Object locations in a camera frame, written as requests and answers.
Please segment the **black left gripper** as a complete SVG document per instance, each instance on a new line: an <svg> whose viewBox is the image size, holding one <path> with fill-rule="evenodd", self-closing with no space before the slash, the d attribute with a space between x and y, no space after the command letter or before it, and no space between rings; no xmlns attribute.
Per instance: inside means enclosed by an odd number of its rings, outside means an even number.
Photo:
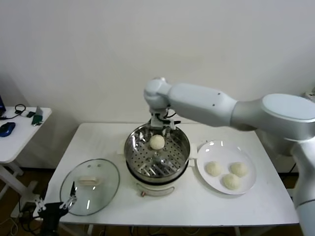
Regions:
<svg viewBox="0 0 315 236"><path fill-rule="evenodd" d="M62 203L44 203L43 199L39 196L35 199L36 208L39 217L42 219L40 227L40 236L58 236L58 228L60 219L68 213L76 203L76 188L75 182L72 183L69 199Z"/></svg>

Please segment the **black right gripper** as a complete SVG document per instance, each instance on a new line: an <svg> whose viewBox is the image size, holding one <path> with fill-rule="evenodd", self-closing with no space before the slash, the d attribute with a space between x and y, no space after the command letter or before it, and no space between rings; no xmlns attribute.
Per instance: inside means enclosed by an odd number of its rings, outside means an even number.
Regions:
<svg viewBox="0 0 315 236"><path fill-rule="evenodd" d="M173 119L152 119L148 122L148 129L146 129L145 140L146 142L150 141L152 137L152 132L162 133L164 138L170 137L170 130L175 130L176 125L180 124L179 120Z"/></svg>

